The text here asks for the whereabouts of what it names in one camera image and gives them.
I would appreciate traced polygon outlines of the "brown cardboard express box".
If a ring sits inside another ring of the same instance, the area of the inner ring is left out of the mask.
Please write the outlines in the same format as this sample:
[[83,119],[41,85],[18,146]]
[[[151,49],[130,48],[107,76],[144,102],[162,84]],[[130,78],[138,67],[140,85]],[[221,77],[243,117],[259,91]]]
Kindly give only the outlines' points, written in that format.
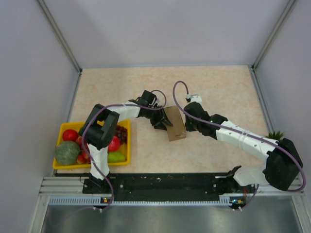
[[177,106],[166,107],[165,113],[173,126],[167,126],[169,142],[185,139],[187,131]]

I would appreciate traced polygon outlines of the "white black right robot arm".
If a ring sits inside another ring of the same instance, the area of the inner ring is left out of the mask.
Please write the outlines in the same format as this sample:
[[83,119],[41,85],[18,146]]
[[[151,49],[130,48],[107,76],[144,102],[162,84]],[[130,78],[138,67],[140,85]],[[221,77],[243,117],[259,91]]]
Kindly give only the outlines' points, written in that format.
[[251,133],[224,116],[210,116],[198,102],[189,103],[184,111],[187,131],[198,131],[204,136],[230,143],[262,161],[259,166],[234,169],[233,176],[226,183],[232,192],[250,184],[269,184],[278,190],[288,191],[303,167],[294,143],[287,138],[273,140]]

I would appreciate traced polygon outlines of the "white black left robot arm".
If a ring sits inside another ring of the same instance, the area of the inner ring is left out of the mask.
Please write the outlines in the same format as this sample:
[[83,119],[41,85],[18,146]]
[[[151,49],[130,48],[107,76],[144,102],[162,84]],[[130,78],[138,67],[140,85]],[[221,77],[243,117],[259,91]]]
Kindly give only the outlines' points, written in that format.
[[168,126],[173,126],[164,111],[164,106],[158,102],[153,92],[145,90],[140,97],[122,104],[96,104],[93,107],[79,134],[87,143],[91,159],[90,174],[95,178],[93,186],[99,192],[106,192],[110,188],[110,180],[106,178],[110,172],[108,146],[119,122],[144,117],[150,120],[155,129],[166,130]]

